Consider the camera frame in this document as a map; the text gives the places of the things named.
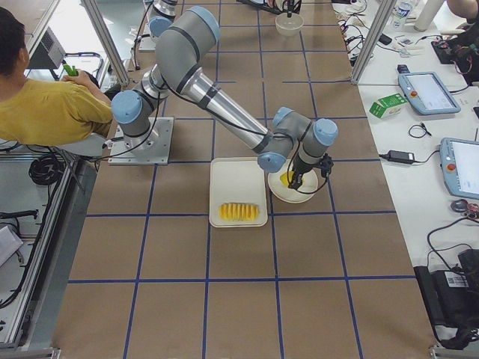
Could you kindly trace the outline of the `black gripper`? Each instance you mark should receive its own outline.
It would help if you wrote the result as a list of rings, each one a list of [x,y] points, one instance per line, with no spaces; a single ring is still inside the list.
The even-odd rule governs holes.
[[[302,186],[302,176],[312,170],[313,166],[304,162],[299,156],[293,159],[293,172],[287,173],[288,188],[298,190]]]

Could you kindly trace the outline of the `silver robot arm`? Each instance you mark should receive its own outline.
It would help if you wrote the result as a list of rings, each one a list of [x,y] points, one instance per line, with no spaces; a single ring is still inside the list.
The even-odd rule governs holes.
[[[143,3],[149,36],[159,37],[175,20],[175,7],[178,1],[143,1]],[[302,1],[239,1],[239,3],[275,15],[299,13],[302,6]]]
[[[317,168],[329,179],[333,161],[327,150],[338,136],[330,119],[311,120],[281,107],[267,129],[210,80],[201,59],[218,43],[220,28],[214,15],[200,6],[187,9],[157,35],[156,64],[146,81],[115,95],[112,114],[125,138],[142,138],[151,128],[149,116],[169,94],[209,112],[257,154],[267,173],[281,170],[287,157],[287,185],[299,191],[303,176]]]

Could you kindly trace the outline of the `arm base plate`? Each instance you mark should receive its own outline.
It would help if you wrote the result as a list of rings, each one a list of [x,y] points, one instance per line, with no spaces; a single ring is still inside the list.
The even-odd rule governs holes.
[[[173,117],[149,117],[150,129],[134,138],[123,133],[118,125],[108,157],[110,165],[166,165],[168,164],[174,127]]]

